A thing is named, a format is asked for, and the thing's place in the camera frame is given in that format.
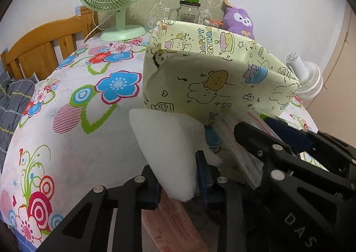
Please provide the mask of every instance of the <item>white foam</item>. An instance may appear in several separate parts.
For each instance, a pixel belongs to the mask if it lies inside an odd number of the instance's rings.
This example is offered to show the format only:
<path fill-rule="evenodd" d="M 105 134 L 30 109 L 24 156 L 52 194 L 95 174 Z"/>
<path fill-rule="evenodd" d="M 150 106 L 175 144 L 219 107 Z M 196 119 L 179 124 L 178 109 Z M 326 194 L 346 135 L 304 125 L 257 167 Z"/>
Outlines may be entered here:
<path fill-rule="evenodd" d="M 203 150 L 209 164 L 221 164 L 206 144 L 203 124 L 186 114 L 134 109 L 129 119 L 143 155 L 173 199 L 186 202 L 194 196 L 196 151 Z"/>

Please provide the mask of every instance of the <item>stuffed animal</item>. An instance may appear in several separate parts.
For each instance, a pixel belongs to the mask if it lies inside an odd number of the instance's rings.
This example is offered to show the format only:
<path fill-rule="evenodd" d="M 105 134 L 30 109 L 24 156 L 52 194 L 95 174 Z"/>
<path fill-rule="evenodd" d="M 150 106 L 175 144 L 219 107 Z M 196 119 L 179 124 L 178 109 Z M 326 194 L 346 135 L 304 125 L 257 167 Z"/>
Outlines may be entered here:
<path fill-rule="evenodd" d="M 223 23 L 225 29 L 235 34 L 255 39 L 253 35 L 253 23 L 248 13 L 244 9 L 238 9 L 229 2 L 224 1 L 226 5 Z"/>

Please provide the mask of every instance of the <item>paper package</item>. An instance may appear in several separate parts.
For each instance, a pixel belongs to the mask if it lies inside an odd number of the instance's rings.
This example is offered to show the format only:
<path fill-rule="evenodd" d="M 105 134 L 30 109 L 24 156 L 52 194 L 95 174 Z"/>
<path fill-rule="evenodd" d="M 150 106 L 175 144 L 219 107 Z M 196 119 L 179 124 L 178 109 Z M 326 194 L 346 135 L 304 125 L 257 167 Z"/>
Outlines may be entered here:
<path fill-rule="evenodd" d="M 299 81 L 248 37 L 161 20 L 147 46 L 143 87 L 145 107 L 211 124 L 230 110 L 279 116 Z"/>

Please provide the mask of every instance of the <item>fan stand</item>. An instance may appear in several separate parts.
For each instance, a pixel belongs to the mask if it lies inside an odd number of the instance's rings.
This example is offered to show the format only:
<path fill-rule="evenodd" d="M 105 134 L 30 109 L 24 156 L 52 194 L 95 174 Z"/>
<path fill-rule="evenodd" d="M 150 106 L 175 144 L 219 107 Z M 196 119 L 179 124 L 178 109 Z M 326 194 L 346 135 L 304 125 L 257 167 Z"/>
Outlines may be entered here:
<path fill-rule="evenodd" d="M 145 28 L 138 25 L 126 25 L 126 10 L 116 12 L 116 26 L 105 30 L 100 36 L 101 41 L 123 41 L 141 37 L 146 34 Z"/>

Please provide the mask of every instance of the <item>screw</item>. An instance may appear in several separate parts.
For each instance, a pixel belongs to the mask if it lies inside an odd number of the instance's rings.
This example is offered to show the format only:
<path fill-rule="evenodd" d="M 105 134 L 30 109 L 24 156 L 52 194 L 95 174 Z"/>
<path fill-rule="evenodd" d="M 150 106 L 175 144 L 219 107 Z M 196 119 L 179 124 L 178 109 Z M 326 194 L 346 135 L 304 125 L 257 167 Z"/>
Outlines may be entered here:
<path fill-rule="evenodd" d="M 227 178 L 225 178 L 225 177 L 218 177 L 218 183 L 220 183 L 220 184 L 225 184 L 225 183 L 227 183 Z"/>
<path fill-rule="evenodd" d="M 95 186 L 93 188 L 93 191 L 94 191 L 94 193 L 101 193 L 102 191 L 104 191 L 104 187 L 101 185 Z"/>
<path fill-rule="evenodd" d="M 275 150 L 283 150 L 283 147 L 281 147 L 279 144 L 274 144 L 272 146 Z"/>
<path fill-rule="evenodd" d="M 135 177 L 135 182 L 136 183 L 143 183 L 144 181 L 145 181 L 145 177 L 144 176 Z"/>
<path fill-rule="evenodd" d="M 280 170 L 273 170 L 271 171 L 271 177 L 276 181 L 283 181 L 285 178 L 285 174 Z"/>

